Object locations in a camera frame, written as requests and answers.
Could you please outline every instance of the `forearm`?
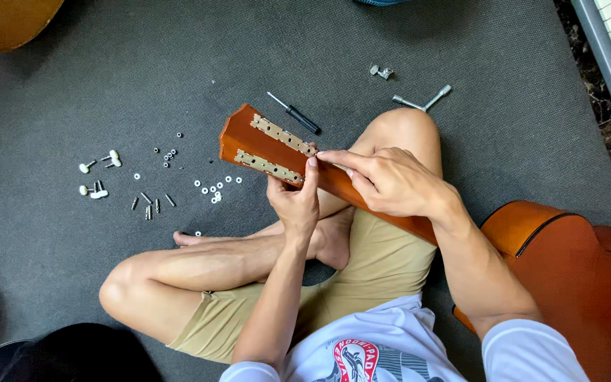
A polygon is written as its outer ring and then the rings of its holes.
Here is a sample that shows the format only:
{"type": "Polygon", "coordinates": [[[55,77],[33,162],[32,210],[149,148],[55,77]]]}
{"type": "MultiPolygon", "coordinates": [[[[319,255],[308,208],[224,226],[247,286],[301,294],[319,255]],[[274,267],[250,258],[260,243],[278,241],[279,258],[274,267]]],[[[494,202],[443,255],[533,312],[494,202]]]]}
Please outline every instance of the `forearm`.
{"type": "Polygon", "coordinates": [[[279,370],[296,324],[310,237],[287,238],[254,311],[240,332],[232,363],[258,361],[279,370]]]}
{"type": "Polygon", "coordinates": [[[454,303],[469,317],[480,338],[492,326],[513,318],[541,321],[530,292],[515,278],[498,251],[458,205],[434,221],[454,303]]]}

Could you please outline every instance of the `beige shorts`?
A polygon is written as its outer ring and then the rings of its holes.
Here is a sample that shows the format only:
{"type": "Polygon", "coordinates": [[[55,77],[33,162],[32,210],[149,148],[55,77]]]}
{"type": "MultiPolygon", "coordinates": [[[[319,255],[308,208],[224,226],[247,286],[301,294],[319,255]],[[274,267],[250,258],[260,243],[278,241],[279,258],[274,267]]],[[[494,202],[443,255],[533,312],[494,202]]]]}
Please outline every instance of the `beige shorts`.
{"type": "MultiPolygon", "coordinates": [[[[292,346],[351,313],[417,294],[426,282],[435,246],[358,209],[350,230],[350,263],[329,280],[301,289],[292,346]]],[[[237,337],[263,290],[253,283],[204,292],[199,308],[169,347],[230,363],[237,337]]]]}

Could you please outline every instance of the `gray mat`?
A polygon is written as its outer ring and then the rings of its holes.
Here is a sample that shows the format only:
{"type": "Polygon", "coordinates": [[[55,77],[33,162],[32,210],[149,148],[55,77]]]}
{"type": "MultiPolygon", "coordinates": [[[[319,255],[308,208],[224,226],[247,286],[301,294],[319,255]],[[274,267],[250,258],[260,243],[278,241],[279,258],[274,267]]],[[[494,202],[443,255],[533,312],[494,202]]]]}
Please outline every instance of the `gray mat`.
{"type": "MultiPolygon", "coordinates": [[[[0,54],[0,341],[116,325],[100,284],[128,256],[173,248],[174,230],[245,235],[275,221],[262,176],[209,163],[243,102],[313,139],[274,91],[322,127],[321,147],[343,148],[396,107],[393,94],[424,103],[446,83],[454,91],[431,115],[445,177],[476,221],[526,198],[611,224],[610,163],[550,1],[66,1],[38,39],[0,54]],[[397,76],[371,77],[372,63],[397,76]],[[172,169],[153,147],[179,151],[172,169]],[[79,172],[110,149],[123,167],[79,172]],[[244,182],[220,204],[192,185],[226,175],[244,182]],[[98,179],[108,198],[79,195],[98,179]],[[140,191],[163,200],[152,221],[142,200],[130,210],[140,191]]],[[[426,291],[435,330],[464,375],[482,379],[438,268],[426,291]]],[[[326,276],[311,267],[307,282],[326,276]]],[[[168,381],[211,381],[225,367],[141,339],[168,381]]]]}

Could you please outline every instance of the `man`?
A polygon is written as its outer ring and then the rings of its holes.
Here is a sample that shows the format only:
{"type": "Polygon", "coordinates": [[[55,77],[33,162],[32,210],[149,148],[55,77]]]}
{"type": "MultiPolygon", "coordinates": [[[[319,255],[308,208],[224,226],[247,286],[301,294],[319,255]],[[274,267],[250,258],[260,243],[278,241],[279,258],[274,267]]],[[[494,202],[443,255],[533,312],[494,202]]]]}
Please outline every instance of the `man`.
{"type": "MultiPolygon", "coordinates": [[[[318,158],[347,167],[372,210],[431,220],[454,301],[483,340],[489,378],[587,380],[441,179],[427,114],[384,113],[349,151],[318,158]]],[[[276,225],[243,239],[177,232],[180,249],[131,257],[108,276],[103,307],[174,349],[232,362],[224,381],[462,380],[432,334],[432,312],[421,308],[435,247],[360,210],[351,223],[346,203],[317,190],[316,162],[301,191],[269,177],[276,225]],[[339,271],[301,287],[310,257],[339,271]]]]}

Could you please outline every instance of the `white t-shirt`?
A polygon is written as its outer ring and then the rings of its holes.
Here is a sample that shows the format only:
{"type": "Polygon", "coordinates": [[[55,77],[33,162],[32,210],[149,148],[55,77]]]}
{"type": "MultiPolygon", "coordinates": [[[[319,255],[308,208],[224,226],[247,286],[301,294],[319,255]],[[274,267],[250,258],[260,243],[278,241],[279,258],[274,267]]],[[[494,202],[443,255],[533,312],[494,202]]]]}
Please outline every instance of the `white t-shirt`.
{"type": "MultiPolygon", "coordinates": [[[[221,382],[465,381],[432,332],[421,295],[342,317],[286,355],[282,375],[259,362],[230,366],[221,382]]],[[[488,381],[588,381],[565,338],[527,319],[495,325],[482,344],[488,381]]]]}

